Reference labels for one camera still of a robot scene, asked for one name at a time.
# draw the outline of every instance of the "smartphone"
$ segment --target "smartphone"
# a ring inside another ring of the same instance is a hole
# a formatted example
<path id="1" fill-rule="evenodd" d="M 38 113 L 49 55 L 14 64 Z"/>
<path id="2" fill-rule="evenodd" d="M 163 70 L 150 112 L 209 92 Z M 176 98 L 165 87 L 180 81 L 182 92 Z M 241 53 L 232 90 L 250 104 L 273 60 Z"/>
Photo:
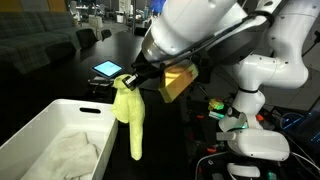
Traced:
<path id="1" fill-rule="evenodd" d="M 96 66 L 93 66 L 91 69 L 100 76 L 111 79 L 112 77 L 120 73 L 123 70 L 123 67 L 119 64 L 116 64 L 115 62 L 106 60 Z"/>

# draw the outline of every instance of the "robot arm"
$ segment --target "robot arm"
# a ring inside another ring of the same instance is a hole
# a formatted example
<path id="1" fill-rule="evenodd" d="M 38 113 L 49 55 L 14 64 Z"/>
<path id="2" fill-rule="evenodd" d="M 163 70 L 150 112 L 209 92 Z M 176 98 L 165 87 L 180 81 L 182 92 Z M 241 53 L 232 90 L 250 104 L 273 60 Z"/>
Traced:
<path id="1" fill-rule="evenodd" d="M 260 0 L 257 10 L 271 14 L 281 2 Z M 289 156 L 286 139 L 279 133 L 263 130 L 256 121 L 255 116 L 265 103 L 258 88 L 261 84 L 298 88 L 305 83 L 308 70 L 302 62 L 301 50 L 319 11 L 320 0 L 289 0 L 267 32 L 267 41 L 275 56 L 260 56 L 246 50 L 243 57 L 230 60 L 223 56 L 229 53 L 217 47 L 233 45 L 230 39 L 264 24 L 268 21 L 266 16 L 246 14 L 236 0 L 167 0 L 163 14 L 153 23 L 142 43 L 134 65 L 136 73 L 124 83 L 134 88 L 150 77 L 159 76 L 167 67 L 166 60 L 187 57 L 197 46 L 207 47 L 213 60 L 222 54 L 221 64 L 237 79 L 239 91 L 227 115 L 219 122 L 225 133 L 217 137 L 228 141 L 238 154 L 283 161 Z"/>

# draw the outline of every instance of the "crumpled fabric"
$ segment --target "crumpled fabric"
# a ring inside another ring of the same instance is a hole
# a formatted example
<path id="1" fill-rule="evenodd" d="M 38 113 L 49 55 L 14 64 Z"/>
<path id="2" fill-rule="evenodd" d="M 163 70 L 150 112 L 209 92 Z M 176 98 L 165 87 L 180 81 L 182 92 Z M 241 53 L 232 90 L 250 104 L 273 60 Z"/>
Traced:
<path id="1" fill-rule="evenodd" d="M 86 133 L 80 132 L 59 139 L 21 180 L 77 180 L 92 173 L 97 161 L 95 145 L 88 143 Z"/>
<path id="2" fill-rule="evenodd" d="M 122 82 L 127 76 L 130 75 L 123 74 L 114 80 L 113 87 L 117 89 L 117 94 L 111 111 L 119 121 L 126 124 L 129 123 L 131 157 L 135 160 L 140 160 L 142 156 L 145 105 L 139 88 L 131 91 Z"/>

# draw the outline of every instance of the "sofa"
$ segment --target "sofa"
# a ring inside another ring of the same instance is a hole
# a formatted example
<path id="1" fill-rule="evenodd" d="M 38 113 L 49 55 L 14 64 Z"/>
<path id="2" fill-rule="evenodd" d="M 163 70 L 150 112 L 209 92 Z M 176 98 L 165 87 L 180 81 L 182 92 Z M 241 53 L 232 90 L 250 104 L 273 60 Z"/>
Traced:
<path id="1" fill-rule="evenodd" d="M 24 75 L 50 63 L 45 53 L 48 46 L 71 41 L 80 48 L 79 29 L 70 12 L 1 12 L 0 70 L 10 66 Z"/>

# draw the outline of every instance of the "black table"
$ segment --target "black table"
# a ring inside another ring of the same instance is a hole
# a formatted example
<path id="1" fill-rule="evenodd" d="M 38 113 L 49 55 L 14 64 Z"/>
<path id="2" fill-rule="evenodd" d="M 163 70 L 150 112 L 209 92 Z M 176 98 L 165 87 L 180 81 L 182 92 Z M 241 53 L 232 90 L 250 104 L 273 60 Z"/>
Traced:
<path id="1" fill-rule="evenodd" d="M 131 72 L 142 40 L 121 32 L 77 51 L 74 57 L 1 84 L 1 145 L 55 99 L 112 103 L 116 93 L 113 88 L 105 89 L 103 97 L 91 94 L 87 80 L 96 74 L 90 68 L 109 59 Z M 150 82 L 141 88 L 146 104 L 143 157 L 140 161 L 131 159 L 128 125 L 120 123 L 105 179 L 189 178 L 179 103 L 165 104 L 158 91 L 150 90 L 157 80 Z"/>

